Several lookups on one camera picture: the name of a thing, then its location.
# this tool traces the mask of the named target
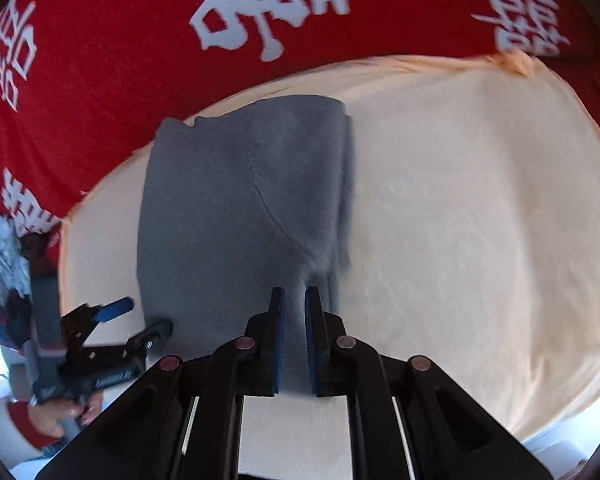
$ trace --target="red bedding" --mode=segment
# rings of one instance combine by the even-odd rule
[[[21,234],[49,231],[164,117],[261,82],[366,56],[512,46],[600,56],[576,0],[11,0],[0,15],[0,210]],[[573,84],[570,62],[558,63]],[[586,105],[600,123],[596,99]]]

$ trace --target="gray cloth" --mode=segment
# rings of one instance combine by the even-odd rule
[[[307,391],[304,291],[336,309],[346,260],[353,145],[344,105],[321,96],[261,100],[194,126],[166,119],[144,183],[138,283],[160,348],[191,359],[244,333],[286,293],[282,389]]]

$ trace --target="round rivet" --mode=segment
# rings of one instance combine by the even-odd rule
[[[238,350],[251,350],[256,346],[256,340],[253,337],[243,335],[235,340],[235,346]]]
[[[426,372],[431,368],[431,361],[424,357],[424,355],[416,355],[416,357],[411,360],[411,366],[419,372]]]
[[[165,372],[171,372],[178,366],[180,366],[180,359],[178,359],[175,355],[167,355],[167,357],[160,359],[160,369],[164,370]]]
[[[351,337],[350,335],[341,335],[336,339],[336,345],[338,345],[340,348],[348,350],[356,345],[356,338]]]

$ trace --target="garment sleeve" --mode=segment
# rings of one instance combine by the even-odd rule
[[[12,418],[10,411],[13,409],[10,410],[10,406],[18,404],[20,403],[12,403],[8,397],[0,399],[0,460],[8,469],[40,455],[40,450],[26,439],[18,429],[19,424],[16,426],[16,422]],[[18,406],[15,412],[18,413],[15,415],[16,418],[21,416],[22,408]],[[26,421],[30,425],[28,415],[26,415]]]

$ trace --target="person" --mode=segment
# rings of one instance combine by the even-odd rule
[[[27,260],[37,258],[37,251],[32,251],[32,247],[37,246],[40,245],[23,243]],[[29,384],[22,374],[24,358],[18,352],[23,342],[22,334],[28,330],[30,308],[30,299],[22,298],[13,289],[9,291],[5,305],[0,305],[0,345],[5,361],[17,371],[10,377],[12,395],[0,398],[0,459],[7,468],[57,452],[64,444],[61,420],[79,419],[86,426],[102,411],[101,392],[95,392],[83,404],[69,399],[37,404],[32,399]]]

